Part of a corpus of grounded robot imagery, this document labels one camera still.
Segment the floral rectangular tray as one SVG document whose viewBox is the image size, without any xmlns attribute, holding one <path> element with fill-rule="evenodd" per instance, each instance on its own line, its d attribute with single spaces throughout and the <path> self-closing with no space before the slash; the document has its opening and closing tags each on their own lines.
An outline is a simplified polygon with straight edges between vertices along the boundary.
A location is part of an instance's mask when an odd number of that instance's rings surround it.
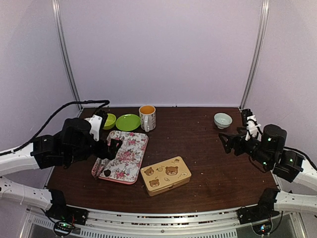
<svg viewBox="0 0 317 238">
<path fill-rule="evenodd" d="M 109 180 L 123 184 L 134 184 L 139 175 L 143 157 L 148 143 L 148 136 L 144 133 L 124 132 L 113 130 L 107 137 L 123 141 L 114 160 L 103 160 L 104 167 L 99 179 Z M 104 176 L 104 170 L 111 170 L 109 177 Z"/>
</svg>

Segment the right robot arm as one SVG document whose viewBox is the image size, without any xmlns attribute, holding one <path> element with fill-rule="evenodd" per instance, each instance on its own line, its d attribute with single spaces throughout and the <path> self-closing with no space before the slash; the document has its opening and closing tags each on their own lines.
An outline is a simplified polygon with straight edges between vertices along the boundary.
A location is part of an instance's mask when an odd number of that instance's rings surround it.
<svg viewBox="0 0 317 238">
<path fill-rule="evenodd" d="M 252 161 L 262 165 L 261 171 L 272 172 L 289 183 L 317 189 L 317 167 L 309 156 L 298 149 L 285 146 L 287 132 L 274 124 L 268 124 L 256 139 L 247 131 L 245 134 L 219 133 L 225 152 L 234 155 L 247 154 Z M 254 207 L 254 215 L 264 219 L 272 211 L 292 211 L 316 215 L 317 197 L 267 188 Z"/>
</svg>

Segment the metal tongs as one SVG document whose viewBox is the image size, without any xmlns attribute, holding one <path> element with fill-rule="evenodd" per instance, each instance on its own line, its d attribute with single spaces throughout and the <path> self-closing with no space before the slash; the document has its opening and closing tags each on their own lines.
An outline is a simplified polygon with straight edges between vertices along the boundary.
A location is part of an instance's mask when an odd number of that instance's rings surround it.
<svg viewBox="0 0 317 238">
<path fill-rule="evenodd" d="M 92 175 L 93 175 L 94 179 L 99 178 L 99 175 L 100 175 L 103 167 L 104 167 L 103 160 L 100 158 L 97 158 L 96 165 L 93 167 L 93 171 L 92 171 Z"/>
</svg>

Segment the tan tin lid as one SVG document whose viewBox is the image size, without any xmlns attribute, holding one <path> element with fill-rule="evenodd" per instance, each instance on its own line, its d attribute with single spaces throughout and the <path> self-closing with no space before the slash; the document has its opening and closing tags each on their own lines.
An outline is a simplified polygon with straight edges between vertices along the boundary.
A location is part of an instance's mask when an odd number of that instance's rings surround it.
<svg viewBox="0 0 317 238">
<path fill-rule="evenodd" d="M 162 162 L 149 165 L 140 169 L 140 174 L 145 173 L 148 176 L 151 176 L 153 173 L 166 173 L 169 176 L 177 175 L 181 172 L 190 172 L 189 168 L 185 164 L 182 157 L 177 156 Z"/>
</svg>

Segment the tan chocolate tin box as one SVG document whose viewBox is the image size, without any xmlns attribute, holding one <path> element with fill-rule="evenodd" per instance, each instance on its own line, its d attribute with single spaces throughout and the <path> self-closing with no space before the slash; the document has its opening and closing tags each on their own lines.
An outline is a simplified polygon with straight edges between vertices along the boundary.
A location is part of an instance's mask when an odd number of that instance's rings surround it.
<svg viewBox="0 0 317 238">
<path fill-rule="evenodd" d="M 148 176 L 142 173 L 142 178 L 149 196 L 155 196 L 187 184 L 190 181 L 191 175 L 190 172 L 181 172 L 173 176 L 169 176 L 166 173 L 153 173 L 151 176 Z"/>
</svg>

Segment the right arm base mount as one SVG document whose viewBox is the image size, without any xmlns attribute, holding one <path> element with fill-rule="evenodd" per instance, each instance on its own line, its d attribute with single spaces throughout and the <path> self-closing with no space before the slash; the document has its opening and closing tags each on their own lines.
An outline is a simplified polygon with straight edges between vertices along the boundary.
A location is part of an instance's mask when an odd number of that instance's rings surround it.
<svg viewBox="0 0 317 238">
<path fill-rule="evenodd" d="M 236 212 L 239 223 L 241 225 L 251 223 L 254 233 L 259 236 L 264 237 L 272 234 L 280 225 L 283 217 L 283 212 L 274 209 L 279 192 L 279 189 L 266 188 L 256 205 L 239 208 Z M 274 228 L 272 218 L 279 215 L 281 215 L 280 221 Z"/>
</svg>

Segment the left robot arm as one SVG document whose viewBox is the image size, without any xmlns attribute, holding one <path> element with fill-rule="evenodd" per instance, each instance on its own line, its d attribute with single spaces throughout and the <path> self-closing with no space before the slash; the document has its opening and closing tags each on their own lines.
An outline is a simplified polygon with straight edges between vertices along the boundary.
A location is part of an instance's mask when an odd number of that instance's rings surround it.
<svg viewBox="0 0 317 238">
<path fill-rule="evenodd" d="M 0 197 L 24 205 L 32 205 L 55 214 L 60 220 L 71 216 L 63 192 L 55 189 L 37 189 L 7 179 L 15 172 L 46 169 L 84 161 L 94 155 L 103 160 L 113 160 L 122 140 L 101 140 L 100 133 L 105 120 L 100 116 L 89 119 L 66 119 L 62 130 L 55 135 L 43 135 L 31 139 L 26 145 L 12 148 L 0 154 Z"/>
</svg>

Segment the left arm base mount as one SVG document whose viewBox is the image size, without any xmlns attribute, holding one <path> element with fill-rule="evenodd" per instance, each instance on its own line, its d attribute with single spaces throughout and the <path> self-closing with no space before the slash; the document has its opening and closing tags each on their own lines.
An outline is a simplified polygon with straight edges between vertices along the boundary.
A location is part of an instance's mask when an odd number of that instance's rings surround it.
<svg viewBox="0 0 317 238">
<path fill-rule="evenodd" d="M 58 237 L 66 237 L 75 229 L 75 225 L 85 225 L 89 211 L 68 206 L 60 190 L 49 189 L 51 207 L 44 210 L 46 217 L 53 223 L 53 232 Z"/>
</svg>

